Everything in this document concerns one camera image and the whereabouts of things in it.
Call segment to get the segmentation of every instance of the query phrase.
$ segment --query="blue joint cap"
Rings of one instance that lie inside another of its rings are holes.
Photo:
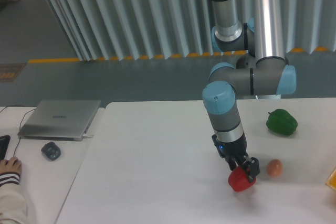
[[[210,76],[213,74],[213,72],[215,72],[217,69],[219,68],[223,68],[223,67],[229,67],[229,68],[233,68],[235,69],[235,67],[233,65],[231,65],[230,63],[226,63],[226,62],[221,62],[221,63],[218,63],[216,65],[213,66],[213,68],[211,69],[210,71]]]
[[[226,81],[214,81],[209,83],[202,93],[203,104],[208,113],[222,115],[227,113],[236,102],[236,95]]]
[[[215,39],[215,27],[211,29],[211,43],[212,43],[212,49],[214,52],[222,52],[219,46],[217,45],[217,42]]]
[[[276,95],[293,94],[296,89],[296,72],[295,67],[286,65],[283,69]]]
[[[248,20],[247,27],[254,33],[254,18],[250,18]]]

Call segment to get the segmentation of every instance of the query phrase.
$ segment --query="silver laptop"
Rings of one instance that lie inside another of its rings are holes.
[[[99,100],[43,100],[18,133],[19,137],[81,141]]]

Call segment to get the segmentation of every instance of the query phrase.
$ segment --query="gray floor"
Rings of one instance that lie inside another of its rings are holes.
[[[44,0],[0,6],[0,63],[73,58],[62,29]],[[200,100],[209,71],[239,56],[137,61],[30,63],[14,82],[0,83],[0,106],[36,106],[42,99],[116,101]],[[284,98],[336,97],[336,54],[287,54],[297,90]]]

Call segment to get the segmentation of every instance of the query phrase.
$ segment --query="striped sleeve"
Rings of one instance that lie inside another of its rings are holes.
[[[20,174],[19,173],[1,173],[0,174],[0,187],[5,184],[20,184]]]

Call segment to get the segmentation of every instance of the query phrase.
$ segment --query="person's hand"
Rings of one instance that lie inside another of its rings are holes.
[[[3,159],[0,161],[0,174],[22,172],[22,163],[17,157],[11,157],[10,160]]]

